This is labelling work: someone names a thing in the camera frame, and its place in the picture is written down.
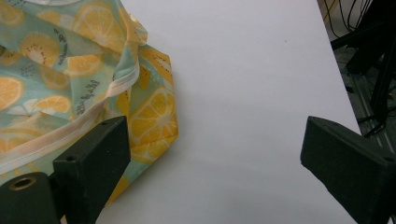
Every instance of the white tabletop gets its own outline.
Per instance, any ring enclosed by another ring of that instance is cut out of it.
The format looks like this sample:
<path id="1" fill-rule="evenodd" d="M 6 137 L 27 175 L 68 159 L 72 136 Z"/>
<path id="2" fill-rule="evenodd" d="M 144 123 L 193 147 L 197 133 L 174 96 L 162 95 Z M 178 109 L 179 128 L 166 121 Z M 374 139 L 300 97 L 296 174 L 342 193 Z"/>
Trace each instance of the white tabletop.
<path id="1" fill-rule="evenodd" d="M 308 116 L 359 131 L 316 0 L 124 0 L 170 55 L 179 138 L 97 223 L 355 223 L 300 162 Z"/>

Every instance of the floor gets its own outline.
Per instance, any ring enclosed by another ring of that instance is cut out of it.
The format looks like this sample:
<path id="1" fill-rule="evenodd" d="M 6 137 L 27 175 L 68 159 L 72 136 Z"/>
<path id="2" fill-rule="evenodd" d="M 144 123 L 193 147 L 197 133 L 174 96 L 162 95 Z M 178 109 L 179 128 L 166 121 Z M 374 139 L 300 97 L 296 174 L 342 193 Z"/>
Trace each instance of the floor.
<path id="1" fill-rule="evenodd" d="M 361 3 L 364 0 L 356 1 L 356 5 L 353 7 L 352 13 L 350 14 L 349 21 L 352 26 L 356 24 L 361 14 Z M 344 13 L 344 21 L 347 23 L 349 10 L 352 7 L 353 0 L 340 0 L 341 9 Z M 342 36 L 348 33 L 348 29 L 343 22 L 341 16 L 341 9 L 338 6 L 331 15 L 331 22 L 326 23 L 327 32 L 330 40 L 334 40 L 336 36 Z M 354 55 L 355 49 L 352 48 L 341 48 L 334 51 L 334 56 L 338 63 L 341 76 L 346 85 L 346 91 L 349 96 L 350 103 L 355 112 L 357 120 L 368 118 L 373 115 L 371 107 L 369 105 L 371 92 L 374 89 L 376 77 L 378 75 L 378 69 L 371 68 L 367 74 L 349 74 L 346 69 L 346 64 L 349 59 Z M 391 89 L 396 89 L 396 82 L 393 80 L 390 85 Z M 396 106 L 396 90 L 389 92 L 389 107 Z M 377 122 L 374 119 L 368 119 L 364 122 L 359 123 L 362 135 L 370 132 L 376 125 Z M 376 144 L 381 147 L 385 147 L 392 152 L 396 150 L 396 111 L 390 112 L 386 126 L 381 132 L 374 134 L 370 137 Z"/>

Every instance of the black stand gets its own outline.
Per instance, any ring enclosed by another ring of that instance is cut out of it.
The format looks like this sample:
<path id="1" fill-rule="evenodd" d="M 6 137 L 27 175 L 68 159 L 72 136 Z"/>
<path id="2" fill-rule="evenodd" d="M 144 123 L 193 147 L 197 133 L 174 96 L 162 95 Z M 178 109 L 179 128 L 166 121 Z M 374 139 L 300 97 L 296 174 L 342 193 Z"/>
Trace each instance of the black stand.
<path id="1" fill-rule="evenodd" d="M 370 106 L 375 119 L 385 125 L 388 116 L 388 91 L 396 69 L 396 3 L 374 1 L 367 17 L 352 33 L 332 41 L 332 49 L 345 45 L 359 48 L 346 68 L 352 74 L 364 74 L 384 55 Z"/>

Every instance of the bolt hole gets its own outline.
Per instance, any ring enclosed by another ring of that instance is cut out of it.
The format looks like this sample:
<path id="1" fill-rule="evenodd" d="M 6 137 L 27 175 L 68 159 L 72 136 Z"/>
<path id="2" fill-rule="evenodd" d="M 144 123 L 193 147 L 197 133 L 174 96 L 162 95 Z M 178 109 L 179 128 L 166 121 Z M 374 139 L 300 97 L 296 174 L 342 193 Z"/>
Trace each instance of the bolt hole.
<path id="1" fill-rule="evenodd" d="M 384 160 L 388 162 L 395 162 L 395 160 L 391 157 L 384 157 Z"/>
<path id="2" fill-rule="evenodd" d="M 35 183 L 35 177 L 28 176 L 14 181 L 14 183 L 12 183 L 12 185 L 9 186 L 9 188 L 12 190 L 27 189 L 30 186 L 32 186 L 34 183 Z"/>
<path id="3" fill-rule="evenodd" d="M 66 158 L 67 161 L 75 161 L 77 159 L 77 156 L 68 156 Z"/>

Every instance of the fabric bag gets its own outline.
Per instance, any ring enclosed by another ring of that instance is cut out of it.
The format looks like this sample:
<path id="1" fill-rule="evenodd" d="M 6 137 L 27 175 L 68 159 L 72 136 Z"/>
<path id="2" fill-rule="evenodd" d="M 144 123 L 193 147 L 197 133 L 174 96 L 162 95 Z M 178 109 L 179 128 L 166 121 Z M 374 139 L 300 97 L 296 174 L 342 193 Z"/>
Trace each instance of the fabric bag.
<path id="1" fill-rule="evenodd" d="M 0 184 L 52 172 L 103 120 L 126 116 L 119 195 L 178 135 L 169 57 L 120 0 L 0 0 Z"/>

